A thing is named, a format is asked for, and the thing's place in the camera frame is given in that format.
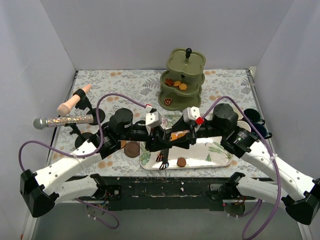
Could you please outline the brown star cookie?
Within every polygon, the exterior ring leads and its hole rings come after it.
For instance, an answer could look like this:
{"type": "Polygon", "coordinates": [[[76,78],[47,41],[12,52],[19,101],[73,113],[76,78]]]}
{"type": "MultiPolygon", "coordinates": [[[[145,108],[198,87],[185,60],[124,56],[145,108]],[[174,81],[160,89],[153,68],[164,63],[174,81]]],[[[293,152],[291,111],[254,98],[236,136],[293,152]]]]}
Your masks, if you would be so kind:
{"type": "Polygon", "coordinates": [[[170,78],[166,78],[164,83],[170,87],[174,84],[174,81],[170,78]]]}

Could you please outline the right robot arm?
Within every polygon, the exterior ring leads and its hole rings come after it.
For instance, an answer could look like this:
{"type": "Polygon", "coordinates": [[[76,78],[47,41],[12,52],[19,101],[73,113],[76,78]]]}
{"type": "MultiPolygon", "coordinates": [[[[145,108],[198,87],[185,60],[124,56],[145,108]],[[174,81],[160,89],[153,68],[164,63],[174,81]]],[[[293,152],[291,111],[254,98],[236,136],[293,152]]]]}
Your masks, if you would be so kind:
{"type": "Polygon", "coordinates": [[[234,173],[219,191],[237,199],[250,196],[282,207],[297,222],[310,225],[320,209],[320,180],[296,170],[272,152],[264,138],[237,125],[238,114],[227,103],[213,108],[212,119],[200,116],[197,107],[188,107],[172,126],[173,132],[187,131],[173,146],[188,149],[197,139],[220,137],[230,154],[250,163],[277,184],[259,183],[243,173],[234,173]]]}

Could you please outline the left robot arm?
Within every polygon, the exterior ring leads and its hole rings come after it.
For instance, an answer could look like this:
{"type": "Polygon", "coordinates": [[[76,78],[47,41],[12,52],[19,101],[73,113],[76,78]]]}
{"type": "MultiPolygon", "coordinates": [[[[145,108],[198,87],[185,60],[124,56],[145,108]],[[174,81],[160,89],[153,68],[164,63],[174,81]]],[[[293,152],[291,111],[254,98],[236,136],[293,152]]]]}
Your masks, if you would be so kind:
{"type": "Polygon", "coordinates": [[[80,197],[106,199],[110,188],[99,174],[78,180],[71,177],[120,150],[124,140],[145,142],[150,152],[172,147],[189,149],[195,143],[193,126],[183,118],[169,129],[147,127],[145,122],[134,124],[132,111],[120,108],[73,152],[64,153],[62,159],[35,172],[24,170],[20,175],[20,194],[31,215],[41,217],[56,204],[80,197]]]}

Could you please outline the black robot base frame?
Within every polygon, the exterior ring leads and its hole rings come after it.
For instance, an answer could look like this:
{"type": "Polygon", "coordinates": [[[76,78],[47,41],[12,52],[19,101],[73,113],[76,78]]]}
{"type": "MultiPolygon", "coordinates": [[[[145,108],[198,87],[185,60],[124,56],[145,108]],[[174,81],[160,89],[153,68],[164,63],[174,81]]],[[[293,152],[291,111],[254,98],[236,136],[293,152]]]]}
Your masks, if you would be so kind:
{"type": "Polygon", "coordinates": [[[228,193],[226,177],[103,177],[106,191],[100,197],[80,200],[105,203],[109,211],[122,210],[224,210],[225,203],[244,205],[252,197],[228,193]]]}

